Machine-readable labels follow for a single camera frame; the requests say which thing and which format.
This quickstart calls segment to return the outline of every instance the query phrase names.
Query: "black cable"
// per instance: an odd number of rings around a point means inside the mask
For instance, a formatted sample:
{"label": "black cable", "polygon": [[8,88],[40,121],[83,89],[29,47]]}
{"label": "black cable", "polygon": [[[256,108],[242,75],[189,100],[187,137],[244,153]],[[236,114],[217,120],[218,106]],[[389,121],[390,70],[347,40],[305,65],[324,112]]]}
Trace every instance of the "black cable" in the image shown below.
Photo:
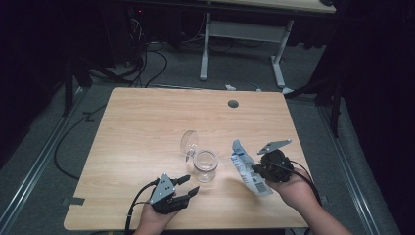
{"label": "black cable", "polygon": [[212,49],[211,48],[211,46],[209,45],[209,50],[211,51],[211,52],[217,52],[217,53],[225,53],[225,52],[228,52],[229,50],[231,50],[233,47],[234,47],[234,44],[235,44],[235,40],[234,39],[229,39],[229,40],[225,40],[225,39],[223,39],[222,41],[230,41],[230,46],[228,47],[228,48],[226,48],[226,49],[224,49],[224,50],[214,50],[214,49]]}
{"label": "black cable", "polygon": [[146,86],[144,87],[144,88],[147,88],[147,87],[149,87],[149,84],[150,84],[150,82],[152,82],[154,79],[156,79],[160,74],[162,74],[164,71],[165,71],[165,68],[167,68],[167,58],[165,57],[165,55],[163,55],[162,53],[160,53],[160,52],[157,52],[157,51],[155,51],[155,52],[153,52],[153,53],[156,53],[156,54],[159,54],[160,56],[162,56],[163,58],[164,58],[164,60],[165,60],[165,64],[164,64],[164,67],[162,68],[162,70],[159,72],[159,73],[157,73],[155,76],[153,76],[147,83],[146,83]]}
{"label": "black cable", "polygon": [[207,17],[207,13],[204,13],[204,17],[202,18],[201,26],[199,27],[199,30],[198,30],[198,32],[196,33],[196,35],[195,35],[195,36],[193,36],[193,37],[192,37],[191,39],[189,39],[189,40],[182,41],[182,42],[181,42],[181,44],[182,44],[182,45],[185,45],[185,43],[188,43],[188,42],[194,42],[194,41],[200,40],[200,39],[202,39],[202,38],[205,38],[204,36],[201,36],[201,37],[199,37],[199,38],[198,38],[198,36],[201,34],[202,29],[204,28],[206,17]]}
{"label": "black cable", "polygon": [[128,87],[131,87],[135,83],[135,87],[137,87],[138,81],[140,81],[140,87],[143,87],[143,84],[141,82],[141,74],[146,69],[147,66],[147,50],[144,52],[144,66],[141,68],[141,70],[138,72],[138,74],[134,77],[134,79],[131,81],[131,83],[128,85]]}
{"label": "black cable", "polygon": [[243,47],[248,47],[248,48],[258,48],[262,45],[268,44],[268,42],[261,41],[261,42],[258,42],[255,45],[249,45],[247,43],[244,43],[244,41],[246,42],[246,40],[236,40],[235,44],[238,45],[238,46],[243,46]]}
{"label": "black cable", "polygon": [[134,206],[139,205],[139,204],[149,204],[149,202],[138,202],[138,203],[135,203]]}
{"label": "black cable", "polygon": [[[199,49],[199,48],[202,48],[205,45],[204,42],[199,42],[201,39],[203,39],[203,38],[199,38],[197,40],[190,41],[190,42],[182,42],[181,45],[184,46],[184,47],[190,48],[190,49]],[[189,45],[187,45],[187,44],[190,44],[190,43],[197,44],[198,46],[189,46]]]}
{"label": "black cable", "polygon": [[252,83],[250,81],[247,81],[247,83],[250,84],[250,85],[252,85],[252,86],[254,86],[256,89],[259,89],[260,90],[260,87],[258,85],[256,85],[255,83]]}
{"label": "black cable", "polygon": [[317,188],[315,187],[315,185],[314,185],[314,183],[310,180],[310,179],[307,179],[304,175],[302,175],[302,174],[300,174],[300,173],[298,173],[298,172],[296,172],[295,170],[292,170],[292,169],[290,169],[290,168],[286,168],[286,167],[284,167],[284,166],[281,166],[281,165],[279,165],[279,164],[275,164],[275,163],[272,163],[272,162],[270,162],[270,161],[268,161],[271,165],[275,165],[275,166],[277,166],[277,167],[280,167],[280,168],[282,168],[282,169],[284,169],[284,170],[286,170],[286,171],[289,171],[290,173],[293,173],[293,174],[295,174],[295,175],[297,175],[298,177],[300,177],[301,179],[303,179],[309,186],[310,186],[310,188],[311,188],[311,190],[312,190],[312,192],[313,192],[313,194],[314,194],[314,196],[315,196],[315,199],[317,200],[317,202],[318,202],[318,204],[320,205],[320,206],[322,206],[322,204],[321,204],[321,199],[320,199],[320,196],[318,195],[318,190],[317,190]]}
{"label": "black cable", "polygon": [[312,178],[311,178],[310,173],[307,171],[307,169],[304,166],[302,166],[301,164],[299,164],[297,162],[291,161],[291,160],[290,160],[290,163],[293,163],[293,164],[298,165],[299,167],[301,167],[305,171],[305,173],[307,173],[308,178],[310,178],[311,182],[314,183]]}
{"label": "black cable", "polygon": [[296,235],[296,233],[294,232],[293,229],[290,228],[291,233],[293,233],[293,235]]}
{"label": "black cable", "polygon": [[153,182],[150,182],[149,184],[147,184],[146,186],[144,186],[138,193],[137,193],[137,195],[135,196],[135,198],[134,198],[134,200],[132,201],[132,203],[131,203],[131,206],[130,206],[130,208],[129,208],[129,210],[128,210],[128,215],[127,215],[127,219],[126,219],[126,221],[125,221],[125,229],[124,229],[124,234],[125,235],[128,235],[128,231],[129,231],[129,226],[130,226],[130,223],[131,223],[131,217],[132,217],[132,213],[134,212],[134,206],[135,205],[137,205],[137,203],[135,203],[136,201],[137,201],[137,199],[138,199],[138,197],[140,197],[140,195],[144,192],[144,190],[146,190],[146,189],[148,189],[149,187],[151,187],[151,186],[156,186],[156,185],[158,185],[159,184],[159,179],[156,179],[155,181],[153,181]]}
{"label": "black cable", "polygon": [[92,113],[89,113],[86,117],[82,118],[81,120],[79,120],[77,123],[75,123],[70,129],[67,130],[67,132],[62,136],[61,140],[58,142],[56,149],[55,149],[55,153],[54,153],[54,163],[56,168],[63,174],[65,174],[66,176],[73,178],[75,180],[79,180],[78,176],[75,176],[71,173],[66,172],[65,170],[63,170],[61,168],[61,166],[59,165],[58,162],[58,151],[59,151],[59,147],[61,146],[62,142],[65,140],[65,138],[68,136],[68,134],[75,128],[77,127],[81,122],[83,122],[84,120],[90,118],[92,115],[94,115],[95,113],[97,113],[98,111],[100,111],[101,109],[103,109],[104,107],[106,107],[107,105],[103,105],[100,108],[98,108],[97,110],[95,110]]}

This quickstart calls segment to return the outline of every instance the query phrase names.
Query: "human hand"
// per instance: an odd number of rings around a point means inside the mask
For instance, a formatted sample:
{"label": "human hand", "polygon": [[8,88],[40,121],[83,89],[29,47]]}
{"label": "human hand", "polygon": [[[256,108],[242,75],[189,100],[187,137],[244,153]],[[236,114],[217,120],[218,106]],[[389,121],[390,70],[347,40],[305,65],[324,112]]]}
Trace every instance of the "human hand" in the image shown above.
{"label": "human hand", "polygon": [[[305,178],[310,179],[305,170],[295,168],[295,171]],[[266,180],[266,184],[277,191],[288,206],[297,211],[307,209],[316,204],[318,205],[318,201],[310,186],[296,174],[293,174],[288,182],[275,183]]]}
{"label": "human hand", "polygon": [[161,214],[155,212],[150,204],[145,204],[141,211],[140,223],[134,234],[159,235],[179,212],[180,211],[174,211],[169,214]]}

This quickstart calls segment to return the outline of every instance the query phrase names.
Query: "metal bar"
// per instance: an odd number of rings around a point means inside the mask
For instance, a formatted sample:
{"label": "metal bar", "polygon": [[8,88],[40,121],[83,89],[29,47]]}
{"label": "metal bar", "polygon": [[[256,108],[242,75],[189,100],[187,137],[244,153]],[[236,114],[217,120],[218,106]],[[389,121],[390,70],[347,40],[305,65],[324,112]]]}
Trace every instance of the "metal bar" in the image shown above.
{"label": "metal bar", "polygon": [[207,13],[207,20],[205,23],[205,46],[202,55],[201,76],[200,80],[208,80],[208,44],[210,40],[210,13]]}
{"label": "metal bar", "polygon": [[221,20],[211,21],[210,23],[210,36],[238,38],[252,41],[281,42],[282,38],[288,38],[289,35],[290,33],[286,33],[286,29],[278,26],[234,23]]}
{"label": "metal bar", "polygon": [[66,116],[73,105],[73,85],[72,85],[72,71],[71,71],[71,59],[65,63],[65,111],[63,116]]}
{"label": "metal bar", "polygon": [[330,127],[330,117],[328,111],[324,107],[317,107],[317,111],[319,115],[323,118],[324,125],[326,127],[327,132],[329,133],[333,145],[336,148],[338,153],[338,160],[341,167],[341,171],[343,177],[345,179],[347,188],[353,199],[354,205],[356,206],[357,212],[360,216],[360,219],[363,223],[363,226],[366,230],[367,234],[381,234],[379,232],[378,226],[372,216],[372,213],[369,210],[367,200],[364,197],[359,184],[357,183],[356,178],[354,177],[353,171],[350,167],[348,159],[346,157],[345,152],[343,151],[342,145],[338,138],[336,138],[331,131]]}
{"label": "metal bar", "polygon": [[31,167],[29,173],[25,177],[9,206],[0,217],[0,234],[8,234],[9,230],[12,228],[13,223],[15,222],[21,209],[24,206],[24,203],[30,196],[31,191],[42,175],[43,170],[52,158],[53,154],[51,153],[53,153],[53,150],[56,148],[56,145],[62,136],[65,127],[70,120],[70,117],[73,115],[76,107],[83,100],[86,93],[87,89],[78,88],[76,91],[75,103],[71,111],[66,116],[61,117],[61,120],[59,121],[57,127],[55,127],[54,131],[40,152],[36,162]]}
{"label": "metal bar", "polygon": [[287,26],[284,28],[284,32],[283,32],[282,37],[281,37],[281,42],[278,46],[278,50],[275,53],[275,55],[271,57],[272,68],[274,68],[275,79],[277,80],[277,86],[280,89],[285,88],[285,80],[284,80],[284,76],[281,72],[280,60],[281,60],[281,57],[283,55],[284,49],[286,47],[288,38],[290,36],[293,24],[294,24],[293,20],[289,20],[287,22]]}

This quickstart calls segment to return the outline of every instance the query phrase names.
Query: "white desk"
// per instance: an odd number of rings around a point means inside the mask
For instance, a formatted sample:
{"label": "white desk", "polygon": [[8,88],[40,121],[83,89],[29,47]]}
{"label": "white desk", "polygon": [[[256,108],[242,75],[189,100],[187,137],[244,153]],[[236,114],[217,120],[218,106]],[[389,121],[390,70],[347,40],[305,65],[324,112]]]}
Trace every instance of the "white desk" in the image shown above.
{"label": "white desk", "polygon": [[[239,102],[230,108],[229,100]],[[215,151],[217,175],[210,183],[194,177],[177,186],[177,195],[201,186],[167,229],[305,227],[302,217],[274,193],[255,196],[230,157],[239,139],[256,162],[269,141],[292,139],[281,150],[307,163],[286,101],[277,92],[117,88],[111,95],[74,193],[83,205],[70,205],[69,230],[121,230],[137,192],[165,172],[171,178],[192,174],[180,141],[187,130],[199,133],[198,149]],[[151,189],[139,201],[150,198]],[[142,206],[134,209],[136,228]]]}
{"label": "white desk", "polygon": [[[314,13],[336,12],[335,7],[327,7],[319,0],[209,0],[210,2],[243,4],[249,6],[278,8],[290,11],[308,11]],[[212,21],[210,13],[207,13],[205,30],[205,47],[202,55],[201,80],[208,79],[209,40],[211,36],[228,37],[245,40],[266,41],[279,43],[274,56],[271,56],[271,65],[274,68],[275,79],[280,88],[285,87],[284,77],[281,73],[280,60],[287,44],[294,21],[290,20],[286,26],[266,26],[249,23],[230,23],[223,21]]]}

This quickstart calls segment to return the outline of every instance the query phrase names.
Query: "gray carpet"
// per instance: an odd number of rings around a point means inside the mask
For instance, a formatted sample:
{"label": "gray carpet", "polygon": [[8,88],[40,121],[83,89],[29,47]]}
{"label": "gray carpet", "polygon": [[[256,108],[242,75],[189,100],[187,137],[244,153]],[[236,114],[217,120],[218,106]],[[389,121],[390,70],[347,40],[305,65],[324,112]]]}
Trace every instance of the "gray carpet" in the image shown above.
{"label": "gray carpet", "polygon": [[[188,44],[188,47],[183,46],[180,50],[165,45],[159,52],[166,56],[167,67],[151,83],[150,87],[174,85],[224,90],[225,85],[230,84],[237,90],[256,90],[259,87],[263,91],[280,91],[276,86],[269,59],[276,46],[257,44],[251,47],[253,45],[255,44],[252,42],[241,42],[231,48],[228,48],[228,45],[212,45],[211,49],[214,51],[210,54],[207,81],[199,81],[202,49],[198,47],[198,44]],[[161,48],[161,45],[154,44],[150,48],[156,50]],[[295,89],[307,84],[323,51],[324,48],[304,50],[300,45],[288,47],[281,65],[287,86]],[[148,64],[141,77],[142,82],[145,84],[151,77],[158,74],[164,67],[164,63],[162,56],[149,52]],[[121,73],[125,70],[128,69],[120,67],[114,71]],[[94,85],[74,111],[67,129],[85,118],[84,112],[93,112],[105,105],[112,89],[118,86],[125,85],[94,79]],[[327,131],[327,123],[321,117],[319,109],[322,108],[315,107],[309,98],[310,95],[300,96],[287,102],[315,184],[323,198],[323,206],[353,234],[367,234],[342,174],[337,157],[338,150],[331,133]],[[1,169],[1,212],[4,212],[13,200],[31,166],[60,121],[64,110],[63,103],[64,89],[61,88],[52,103],[34,121],[18,150]],[[58,159],[62,168],[67,172],[77,176],[82,172],[103,112],[104,109],[93,115],[91,122],[81,122],[62,142],[58,151]],[[337,141],[349,159],[363,194],[370,199],[367,202],[368,207],[379,228],[379,233],[399,234],[371,175],[370,167],[364,160],[344,103],[339,124],[340,138]],[[10,234],[91,234],[91,231],[65,230],[63,223],[68,206],[63,204],[63,200],[73,195],[77,182],[58,171],[53,158],[50,158],[41,177],[34,183],[35,187],[14,221]],[[296,234],[302,234],[303,231],[304,229],[295,229]]]}

